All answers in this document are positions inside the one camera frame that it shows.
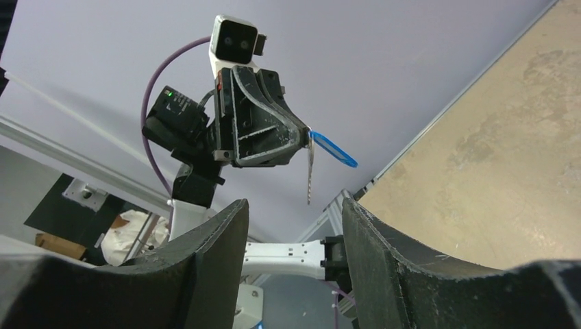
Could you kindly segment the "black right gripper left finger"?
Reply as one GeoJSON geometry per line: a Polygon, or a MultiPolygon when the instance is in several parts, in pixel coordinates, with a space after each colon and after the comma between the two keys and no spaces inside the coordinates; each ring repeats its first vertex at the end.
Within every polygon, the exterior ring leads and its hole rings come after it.
{"type": "Polygon", "coordinates": [[[231,328],[249,226],[232,202],[124,265],[51,254],[1,257],[2,328],[231,328]]]}

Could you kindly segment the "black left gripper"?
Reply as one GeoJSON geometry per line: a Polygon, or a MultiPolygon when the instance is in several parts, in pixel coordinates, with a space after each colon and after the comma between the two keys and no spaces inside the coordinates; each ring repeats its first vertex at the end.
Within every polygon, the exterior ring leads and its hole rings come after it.
{"type": "Polygon", "coordinates": [[[278,72],[224,68],[215,79],[214,159],[238,167],[287,165],[308,144],[307,125],[290,109],[278,72]]]}

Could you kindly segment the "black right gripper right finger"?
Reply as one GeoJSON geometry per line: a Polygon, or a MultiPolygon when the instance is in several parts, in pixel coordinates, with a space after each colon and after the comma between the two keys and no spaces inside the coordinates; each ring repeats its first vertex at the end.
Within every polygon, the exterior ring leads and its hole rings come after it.
{"type": "Polygon", "coordinates": [[[342,225],[361,328],[579,328],[580,261],[507,270],[432,249],[353,199],[342,225]]]}

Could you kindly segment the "blue plastic key tag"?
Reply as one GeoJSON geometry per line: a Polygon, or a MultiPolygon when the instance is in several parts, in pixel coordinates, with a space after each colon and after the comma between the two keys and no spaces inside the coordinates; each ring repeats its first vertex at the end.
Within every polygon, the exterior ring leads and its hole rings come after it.
{"type": "Polygon", "coordinates": [[[326,151],[339,162],[351,168],[356,168],[358,166],[358,162],[352,156],[350,156],[346,151],[341,149],[322,133],[311,130],[309,131],[309,136],[315,144],[320,146],[324,151],[326,151]]]}

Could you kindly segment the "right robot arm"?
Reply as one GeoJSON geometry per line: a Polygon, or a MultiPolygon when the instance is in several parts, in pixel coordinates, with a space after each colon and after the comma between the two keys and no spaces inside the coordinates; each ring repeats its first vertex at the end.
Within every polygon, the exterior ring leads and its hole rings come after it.
{"type": "Polygon", "coordinates": [[[579,328],[580,261],[492,269],[439,252],[343,202],[340,236],[250,243],[241,199],[121,266],[1,255],[2,328],[234,328],[245,275],[337,282],[361,328],[579,328]]]}

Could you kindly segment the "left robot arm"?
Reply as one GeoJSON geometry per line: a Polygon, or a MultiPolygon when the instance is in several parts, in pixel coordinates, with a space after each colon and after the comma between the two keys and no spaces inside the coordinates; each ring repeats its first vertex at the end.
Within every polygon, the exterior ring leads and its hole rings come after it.
{"type": "Polygon", "coordinates": [[[214,118],[204,105],[165,86],[146,116],[143,136],[182,163],[171,197],[212,205],[221,170],[287,165],[308,146],[308,126],[284,100],[275,71],[235,65],[218,72],[214,118]]]}

